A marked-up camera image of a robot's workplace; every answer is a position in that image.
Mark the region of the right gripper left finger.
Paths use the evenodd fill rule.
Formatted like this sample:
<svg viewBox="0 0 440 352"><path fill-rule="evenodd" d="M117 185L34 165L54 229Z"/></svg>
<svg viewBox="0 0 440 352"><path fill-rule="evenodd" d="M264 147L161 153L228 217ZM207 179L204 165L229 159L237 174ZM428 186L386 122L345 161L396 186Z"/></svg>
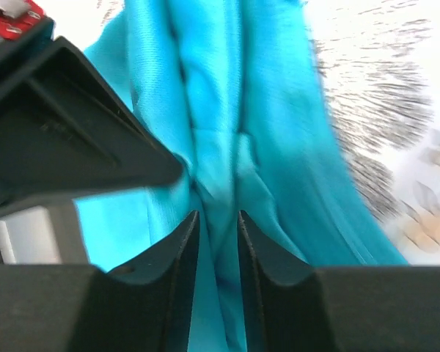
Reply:
<svg viewBox="0 0 440 352"><path fill-rule="evenodd" d="M110 272L0 265L0 351L186 351L199 228L193 211Z"/></svg>

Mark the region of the teal t shirt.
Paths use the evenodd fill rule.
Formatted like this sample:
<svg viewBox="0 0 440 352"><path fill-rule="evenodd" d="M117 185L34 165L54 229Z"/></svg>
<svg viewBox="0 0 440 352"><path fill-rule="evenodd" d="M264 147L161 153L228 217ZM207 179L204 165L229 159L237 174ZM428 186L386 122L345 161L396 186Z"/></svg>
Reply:
<svg viewBox="0 0 440 352"><path fill-rule="evenodd" d="M86 55L185 168L77 201L89 259L110 270L198 210L190 351L246 350L240 210L312 265L405 263L347 172L297 1L127 1Z"/></svg>

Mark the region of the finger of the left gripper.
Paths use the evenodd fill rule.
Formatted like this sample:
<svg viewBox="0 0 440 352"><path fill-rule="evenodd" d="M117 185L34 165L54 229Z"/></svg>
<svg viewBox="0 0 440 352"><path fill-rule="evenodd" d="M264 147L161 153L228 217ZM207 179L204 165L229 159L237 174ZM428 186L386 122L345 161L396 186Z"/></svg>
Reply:
<svg viewBox="0 0 440 352"><path fill-rule="evenodd" d="M61 199L171 185L182 165L63 37L3 47L0 217Z"/></svg>

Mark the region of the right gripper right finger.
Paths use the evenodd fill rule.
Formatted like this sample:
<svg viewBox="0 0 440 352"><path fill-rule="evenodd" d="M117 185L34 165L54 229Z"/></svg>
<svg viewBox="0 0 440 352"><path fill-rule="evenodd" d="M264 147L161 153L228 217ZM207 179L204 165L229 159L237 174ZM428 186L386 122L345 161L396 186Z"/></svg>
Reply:
<svg viewBox="0 0 440 352"><path fill-rule="evenodd" d="M249 351L440 351L440 267L312 267L238 215Z"/></svg>

